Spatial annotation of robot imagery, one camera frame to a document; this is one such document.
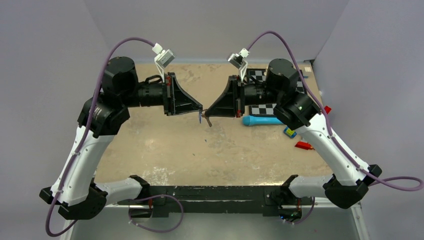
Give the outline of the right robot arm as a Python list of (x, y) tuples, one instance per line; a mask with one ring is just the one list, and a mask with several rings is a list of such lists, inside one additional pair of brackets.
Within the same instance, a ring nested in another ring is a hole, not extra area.
[(305, 139), (332, 170), (320, 177), (290, 176), (282, 185), (280, 196), (288, 204), (303, 197), (327, 198), (334, 205), (348, 209), (368, 192), (382, 170), (368, 164), (348, 148), (326, 124), (325, 113), (312, 98), (298, 90), (302, 74), (283, 58), (273, 59), (261, 82), (243, 83), (238, 75), (228, 78), (223, 93), (204, 112), (210, 117), (241, 117), (246, 106), (273, 104), (274, 115)]

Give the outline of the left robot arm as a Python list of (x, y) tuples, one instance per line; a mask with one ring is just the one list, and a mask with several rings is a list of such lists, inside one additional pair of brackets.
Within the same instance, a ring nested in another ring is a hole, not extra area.
[(134, 61), (125, 56), (110, 59), (101, 79), (102, 92), (85, 102), (71, 153), (55, 184), (43, 188), (40, 197), (58, 206), (66, 220), (89, 220), (110, 204), (132, 200), (138, 205), (149, 199), (150, 184), (131, 175), (116, 182), (96, 183), (98, 164), (130, 108), (162, 106), (166, 116), (201, 112), (203, 106), (190, 96), (173, 72), (139, 81)]

